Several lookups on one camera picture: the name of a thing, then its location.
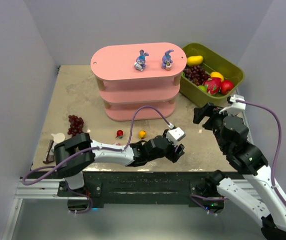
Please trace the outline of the dark red grape bunch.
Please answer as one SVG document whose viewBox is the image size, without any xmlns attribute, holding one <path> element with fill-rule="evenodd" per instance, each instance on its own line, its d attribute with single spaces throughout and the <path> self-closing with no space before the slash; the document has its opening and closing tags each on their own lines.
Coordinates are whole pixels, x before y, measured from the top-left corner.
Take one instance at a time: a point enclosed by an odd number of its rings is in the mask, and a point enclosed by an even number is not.
<svg viewBox="0 0 286 240">
<path fill-rule="evenodd" d="M 68 128 L 68 135 L 76 136 L 77 134 L 83 133 L 84 121 L 81 117 L 76 115 L 69 115 L 69 128 Z"/>
</svg>

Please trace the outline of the red apple toy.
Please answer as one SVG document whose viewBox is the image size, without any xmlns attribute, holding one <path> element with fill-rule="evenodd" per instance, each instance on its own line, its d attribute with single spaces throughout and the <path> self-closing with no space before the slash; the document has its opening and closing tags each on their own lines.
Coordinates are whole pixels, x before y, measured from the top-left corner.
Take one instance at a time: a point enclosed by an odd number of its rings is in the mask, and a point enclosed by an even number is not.
<svg viewBox="0 0 286 240">
<path fill-rule="evenodd" d="M 220 93 L 227 95 L 234 88 L 234 84 L 230 80 L 224 80 L 221 82 Z"/>
</svg>

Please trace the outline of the red haired mermaid toy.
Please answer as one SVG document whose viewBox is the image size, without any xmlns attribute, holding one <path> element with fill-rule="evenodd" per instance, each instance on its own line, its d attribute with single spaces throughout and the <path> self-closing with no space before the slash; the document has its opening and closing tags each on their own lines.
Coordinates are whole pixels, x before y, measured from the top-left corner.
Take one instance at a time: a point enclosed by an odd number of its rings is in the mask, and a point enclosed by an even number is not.
<svg viewBox="0 0 286 240">
<path fill-rule="evenodd" d="M 124 132 L 122 131 L 122 130 L 118 130 L 117 132 L 116 132 L 116 138 L 123 138 L 123 135 L 124 135 Z"/>
</svg>

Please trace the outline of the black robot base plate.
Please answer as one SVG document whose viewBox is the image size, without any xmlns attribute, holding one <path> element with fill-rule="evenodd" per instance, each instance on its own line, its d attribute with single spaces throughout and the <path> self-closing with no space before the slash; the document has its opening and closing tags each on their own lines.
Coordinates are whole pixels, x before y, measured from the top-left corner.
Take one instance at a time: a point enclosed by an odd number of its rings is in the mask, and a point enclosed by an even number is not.
<svg viewBox="0 0 286 240">
<path fill-rule="evenodd" d="M 72 190 L 58 181 L 57 195 L 67 197 L 70 211 L 103 208 L 112 205 L 188 205 L 218 212 L 223 197 L 216 190 L 225 177 L 215 172 L 88 172 L 84 186 Z"/>
</svg>

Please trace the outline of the purple grape bunch in bin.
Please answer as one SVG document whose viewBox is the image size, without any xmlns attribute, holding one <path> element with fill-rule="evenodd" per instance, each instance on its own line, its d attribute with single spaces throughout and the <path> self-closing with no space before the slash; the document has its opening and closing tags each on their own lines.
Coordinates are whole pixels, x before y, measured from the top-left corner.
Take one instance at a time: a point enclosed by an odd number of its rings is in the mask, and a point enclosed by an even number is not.
<svg viewBox="0 0 286 240">
<path fill-rule="evenodd" d="M 199 65 L 186 65 L 183 70 L 183 76 L 197 86 L 202 85 L 210 77 Z"/>
</svg>

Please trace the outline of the green lime toy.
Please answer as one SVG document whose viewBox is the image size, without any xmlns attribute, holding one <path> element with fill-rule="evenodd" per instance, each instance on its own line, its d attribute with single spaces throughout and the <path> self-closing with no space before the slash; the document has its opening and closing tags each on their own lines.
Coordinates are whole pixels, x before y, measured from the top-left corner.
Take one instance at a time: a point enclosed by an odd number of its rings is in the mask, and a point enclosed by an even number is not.
<svg viewBox="0 0 286 240">
<path fill-rule="evenodd" d="M 207 86 L 205 85 L 199 85 L 198 88 L 204 92 L 207 92 Z"/>
</svg>

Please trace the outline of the pink three-tier wooden shelf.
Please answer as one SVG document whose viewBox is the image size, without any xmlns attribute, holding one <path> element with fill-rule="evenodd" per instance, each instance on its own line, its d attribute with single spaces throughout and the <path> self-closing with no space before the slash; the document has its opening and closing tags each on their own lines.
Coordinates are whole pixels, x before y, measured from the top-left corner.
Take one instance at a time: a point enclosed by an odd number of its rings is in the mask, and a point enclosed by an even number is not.
<svg viewBox="0 0 286 240">
<path fill-rule="evenodd" d="M 170 53 L 172 68 L 162 69 L 165 51 Z M 134 63 L 139 51 L 149 53 L 143 71 Z M 110 45 L 99 49 L 91 58 L 99 95 L 107 116 L 114 121 L 158 119 L 175 110 L 180 78 L 186 66 L 186 54 L 169 42 Z"/>
</svg>

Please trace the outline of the olive green plastic bin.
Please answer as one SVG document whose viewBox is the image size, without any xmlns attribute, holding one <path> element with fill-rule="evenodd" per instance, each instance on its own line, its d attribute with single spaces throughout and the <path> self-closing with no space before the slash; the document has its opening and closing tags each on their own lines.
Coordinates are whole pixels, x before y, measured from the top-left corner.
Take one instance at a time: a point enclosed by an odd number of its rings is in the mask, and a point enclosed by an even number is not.
<svg viewBox="0 0 286 240">
<path fill-rule="evenodd" d="M 245 78 L 238 66 L 200 43 L 189 43 L 183 47 L 183 51 L 190 59 L 203 59 L 188 61 L 180 80 L 180 93 L 200 107 L 209 102 L 216 105 L 224 103 Z M 210 77 L 218 77 L 221 82 L 230 83 L 224 90 L 211 94 L 201 89 Z"/>
</svg>

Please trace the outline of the red dragon fruit toy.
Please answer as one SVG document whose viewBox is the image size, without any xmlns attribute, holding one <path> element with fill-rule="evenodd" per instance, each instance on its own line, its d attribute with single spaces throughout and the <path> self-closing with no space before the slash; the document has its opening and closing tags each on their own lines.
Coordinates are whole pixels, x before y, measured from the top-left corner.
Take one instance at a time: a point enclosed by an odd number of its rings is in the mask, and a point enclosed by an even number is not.
<svg viewBox="0 0 286 240">
<path fill-rule="evenodd" d="M 215 95 L 220 91 L 222 80 L 219 77 L 210 77 L 203 82 L 206 92 L 210 95 Z"/>
</svg>

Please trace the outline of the purple bunny toy blue ears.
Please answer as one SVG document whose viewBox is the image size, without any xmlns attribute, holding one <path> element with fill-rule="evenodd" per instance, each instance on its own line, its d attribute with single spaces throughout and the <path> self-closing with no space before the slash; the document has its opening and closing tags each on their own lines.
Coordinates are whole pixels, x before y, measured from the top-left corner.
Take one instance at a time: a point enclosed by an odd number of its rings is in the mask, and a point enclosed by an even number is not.
<svg viewBox="0 0 286 240">
<path fill-rule="evenodd" d="M 136 58 L 134 63 L 134 68 L 138 71 L 143 71 L 146 67 L 146 57 L 149 56 L 148 52 L 145 52 L 143 49 L 139 51 L 140 55 Z"/>
</svg>

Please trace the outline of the yellow mango toy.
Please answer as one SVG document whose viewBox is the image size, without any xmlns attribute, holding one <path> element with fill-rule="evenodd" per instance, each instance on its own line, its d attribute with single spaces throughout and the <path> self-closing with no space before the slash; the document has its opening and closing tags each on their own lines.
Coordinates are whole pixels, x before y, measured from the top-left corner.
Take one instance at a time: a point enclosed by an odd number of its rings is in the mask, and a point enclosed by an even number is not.
<svg viewBox="0 0 286 240">
<path fill-rule="evenodd" d="M 203 62 L 204 58 L 201 55 L 194 55 L 187 57 L 188 66 L 200 65 Z"/>
</svg>

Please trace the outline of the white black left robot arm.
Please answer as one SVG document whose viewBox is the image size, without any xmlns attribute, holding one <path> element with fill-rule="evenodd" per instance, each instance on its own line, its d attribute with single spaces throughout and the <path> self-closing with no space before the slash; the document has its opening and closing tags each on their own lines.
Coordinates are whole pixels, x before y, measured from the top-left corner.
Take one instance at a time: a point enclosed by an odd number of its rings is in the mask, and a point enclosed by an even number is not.
<svg viewBox="0 0 286 240">
<path fill-rule="evenodd" d="M 184 145 L 179 143 L 184 137 L 185 133 L 178 127 L 148 141 L 119 146 L 100 143 L 81 133 L 54 147 L 57 174 L 68 188 L 78 190 L 85 186 L 82 171 L 93 163 L 139 167 L 160 158 L 175 163 L 184 154 Z"/>
</svg>

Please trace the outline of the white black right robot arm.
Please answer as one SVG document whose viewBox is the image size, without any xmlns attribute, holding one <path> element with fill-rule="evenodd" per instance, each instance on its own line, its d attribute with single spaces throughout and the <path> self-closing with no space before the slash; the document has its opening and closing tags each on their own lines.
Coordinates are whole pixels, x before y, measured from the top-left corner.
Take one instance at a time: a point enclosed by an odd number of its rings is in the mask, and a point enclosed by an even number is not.
<svg viewBox="0 0 286 240">
<path fill-rule="evenodd" d="M 268 240 L 286 240 L 286 194 L 278 185 L 271 166 L 261 150 L 248 141 L 249 129 L 236 115 L 235 104 L 218 107 L 212 103 L 194 108 L 193 123 L 208 120 L 203 128 L 213 132 L 218 146 L 229 164 L 254 188 L 255 198 L 220 170 L 197 185 L 200 199 L 229 199 L 260 226 Z"/>
</svg>

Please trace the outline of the purple bunny toy with cup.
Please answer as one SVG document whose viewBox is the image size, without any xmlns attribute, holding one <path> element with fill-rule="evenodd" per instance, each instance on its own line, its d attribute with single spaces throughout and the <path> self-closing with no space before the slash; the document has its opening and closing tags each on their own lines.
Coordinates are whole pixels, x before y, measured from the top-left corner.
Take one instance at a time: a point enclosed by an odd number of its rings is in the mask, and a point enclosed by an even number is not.
<svg viewBox="0 0 286 240">
<path fill-rule="evenodd" d="M 174 51 L 173 49 L 169 49 L 165 51 L 162 57 L 162 66 L 161 66 L 162 69 L 169 71 L 172 68 L 173 61 L 172 61 L 170 53 L 172 53 L 173 51 Z"/>
</svg>

